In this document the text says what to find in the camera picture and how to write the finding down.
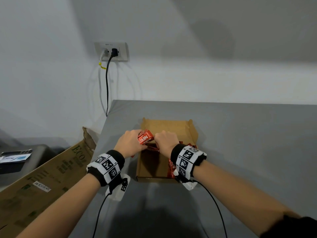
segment tabletop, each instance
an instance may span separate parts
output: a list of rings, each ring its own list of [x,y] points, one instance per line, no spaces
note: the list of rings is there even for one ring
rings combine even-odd
[[[295,212],[317,218],[317,106],[114,100],[93,158],[112,149],[142,118],[192,119],[207,160],[267,192]],[[106,200],[95,237],[224,237],[208,193],[180,184],[139,183],[137,156],[122,170],[131,182],[121,202]],[[91,237],[102,188],[70,237]],[[228,237],[256,237],[218,200]]]

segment forearm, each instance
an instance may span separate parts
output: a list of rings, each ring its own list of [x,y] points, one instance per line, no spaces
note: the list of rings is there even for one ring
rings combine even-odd
[[[17,238],[68,237],[100,188],[91,174],[77,184],[40,214]]]
[[[193,176],[257,236],[270,229],[284,214],[298,217],[255,186],[205,160],[195,166]]]

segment wristband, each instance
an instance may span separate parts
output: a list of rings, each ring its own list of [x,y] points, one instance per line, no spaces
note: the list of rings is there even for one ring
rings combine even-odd
[[[121,183],[121,176],[119,175],[123,168],[125,159],[116,150],[110,150],[106,154],[101,154],[96,160],[87,165],[87,173],[95,176],[100,185],[106,186],[109,184],[116,187]]]
[[[171,154],[171,160],[176,164],[179,174],[189,180],[193,176],[194,167],[199,166],[207,154],[189,145],[176,145]]]

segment person's right arm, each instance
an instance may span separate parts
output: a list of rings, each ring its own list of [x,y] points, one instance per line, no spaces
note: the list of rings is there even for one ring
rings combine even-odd
[[[160,152],[169,158],[179,144],[175,133],[165,131],[155,134],[155,141]],[[284,215],[299,218],[273,197],[206,160],[194,167],[193,176],[257,236],[268,231]]]

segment electrical outlet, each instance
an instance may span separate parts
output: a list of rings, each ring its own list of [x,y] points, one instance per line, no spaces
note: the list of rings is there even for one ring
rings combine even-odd
[[[127,47],[125,42],[94,42],[95,49],[98,55],[98,59],[100,58],[101,52],[103,52],[105,49],[108,52],[107,56],[104,56],[102,58],[102,61],[108,61],[111,56],[111,51],[113,48],[116,48],[118,50],[118,56],[113,57],[111,60],[113,61],[128,61],[128,54],[127,54]]]

